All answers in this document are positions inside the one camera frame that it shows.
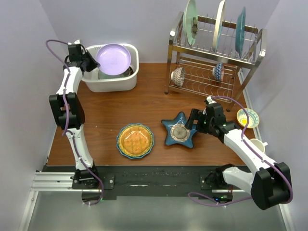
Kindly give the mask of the lilac plastic plate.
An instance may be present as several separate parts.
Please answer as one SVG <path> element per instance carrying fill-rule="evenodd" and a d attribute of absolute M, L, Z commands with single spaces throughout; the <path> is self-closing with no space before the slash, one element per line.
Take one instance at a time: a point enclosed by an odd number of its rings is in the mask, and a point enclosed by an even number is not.
<path fill-rule="evenodd" d="M 123 45 L 107 44 L 97 51 L 95 60 L 99 63 L 99 69 L 104 74 L 116 76 L 129 68 L 131 55 Z"/>

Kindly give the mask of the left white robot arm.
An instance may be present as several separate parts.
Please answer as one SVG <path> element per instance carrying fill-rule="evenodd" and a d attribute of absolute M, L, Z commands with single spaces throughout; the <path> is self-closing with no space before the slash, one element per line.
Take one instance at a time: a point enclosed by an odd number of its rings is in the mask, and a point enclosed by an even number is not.
<path fill-rule="evenodd" d="M 67 45 L 68 55 L 62 59 L 55 54 L 49 43 Z M 58 91 L 49 96 L 49 103 L 55 123 L 63 131 L 72 148 L 75 159 L 73 181 L 89 189 L 102 186 L 98 170 L 91 157 L 84 134 L 85 113 L 77 96 L 84 73 L 99 67 L 93 56 L 79 42 L 66 43 L 50 39 L 46 41 L 48 50 L 63 64 L 64 77 Z"/>

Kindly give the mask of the teal star-shaped plate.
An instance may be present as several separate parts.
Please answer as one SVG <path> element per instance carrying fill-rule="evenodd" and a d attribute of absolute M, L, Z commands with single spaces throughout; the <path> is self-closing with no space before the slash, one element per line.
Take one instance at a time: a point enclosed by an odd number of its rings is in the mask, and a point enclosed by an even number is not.
<path fill-rule="evenodd" d="M 180 144 L 187 148 L 193 148 L 193 135 L 197 132 L 196 125 L 193 124 L 192 129 L 187 129 L 185 124 L 188 119 L 184 112 L 179 112 L 174 119 L 163 119 L 161 123 L 167 130 L 165 145 L 171 146 Z"/>

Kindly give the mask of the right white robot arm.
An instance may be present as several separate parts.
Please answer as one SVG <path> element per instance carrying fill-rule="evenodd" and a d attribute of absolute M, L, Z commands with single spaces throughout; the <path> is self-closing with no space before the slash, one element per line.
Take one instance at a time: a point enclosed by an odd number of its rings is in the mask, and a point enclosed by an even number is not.
<path fill-rule="evenodd" d="M 277 163 L 262 153 L 244 135 L 233 121 L 227 121 L 219 103 L 210 103 L 205 110 L 192 109 L 185 128 L 212 135 L 232 149 L 249 168 L 244 172 L 227 164 L 218 167 L 206 176 L 208 184 L 220 189 L 236 186 L 251 195 L 251 199 L 262 210 L 278 204 L 287 204 L 293 199 L 291 174 L 288 165 Z"/>

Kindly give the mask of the black rimmed checkered plate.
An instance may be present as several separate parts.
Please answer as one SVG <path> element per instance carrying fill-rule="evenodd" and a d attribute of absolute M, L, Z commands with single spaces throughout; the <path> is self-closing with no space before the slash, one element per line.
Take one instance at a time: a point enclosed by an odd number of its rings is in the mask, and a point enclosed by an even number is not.
<path fill-rule="evenodd" d="M 120 77 L 129 77 L 133 75 L 133 73 L 134 73 L 134 70 L 132 69 L 131 66 L 129 66 L 128 69 L 120 75 Z"/>

